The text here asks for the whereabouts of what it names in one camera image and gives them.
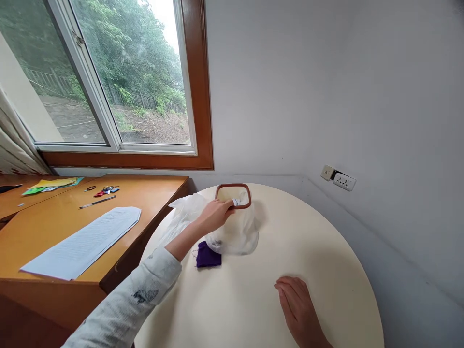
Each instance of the plastic bag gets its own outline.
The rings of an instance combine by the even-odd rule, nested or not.
[[[208,204],[208,200],[198,193],[194,193],[187,197],[182,197],[169,206],[174,208],[174,216],[166,228],[164,235],[158,241],[158,247],[165,247],[176,238],[190,223],[195,221],[202,213],[204,207]]]
[[[246,205],[248,193],[242,191],[235,205]],[[218,254],[248,255],[258,245],[259,234],[255,226],[255,208],[253,202],[246,209],[237,209],[225,225],[206,235],[205,241]]]

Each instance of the curtain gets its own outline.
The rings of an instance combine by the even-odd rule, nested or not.
[[[0,174],[51,174],[1,85]]]

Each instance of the paper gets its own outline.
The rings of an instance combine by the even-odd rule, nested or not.
[[[36,193],[39,193],[39,192],[50,192],[50,191],[54,191],[60,187],[68,187],[68,186],[74,186],[74,185],[77,185],[81,182],[81,180],[84,179],[84,177],[79,177],[77,178],[77,181],[75,183],[72,183],[72,184],[69,184],[69,185],[64,185],[64,186],[48,186],[48,187],[40,187],[40,188],[31,188],[31,189],[28,189],[26,192],[24,192],[22,195],[23,196],[26,196],[26,195],[31,195],[31,194],[36,194]]]
[[[135,207],[113,208],[21,270],[63,280],[76,279],[139,221],[141,211]]]
[[[37,185],[31,186],[31,189],[37,187],[53,187],[53,186],[66,186],[77,182],[77,177],[69,179],[56,179],[56,180],[41,180]]]

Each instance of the sleeve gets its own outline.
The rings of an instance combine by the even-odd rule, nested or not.
[[[64,348],[130,348],[142,324],[173,287],[182,270],[157,248],[119,284],[68,338]]]

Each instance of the pen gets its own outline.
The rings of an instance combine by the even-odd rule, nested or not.
[[[94,205],[94,204],[98,204],[98,203],[101,203],[101,202],[104,202],[104,201],[107,201],[107,200],[113,199],[113,198],[116,198],[116,196],[111,196],[111,197],[105,198],[104,200],[101,200],[101,201],[96,201],[96,202],[94,202],[94,203],[90,203],[90,204],[83,205],[83,206],[79,207],[79,209],[84,209],[84,208],[87,208],[88,206],[91,206],[91,205]]]

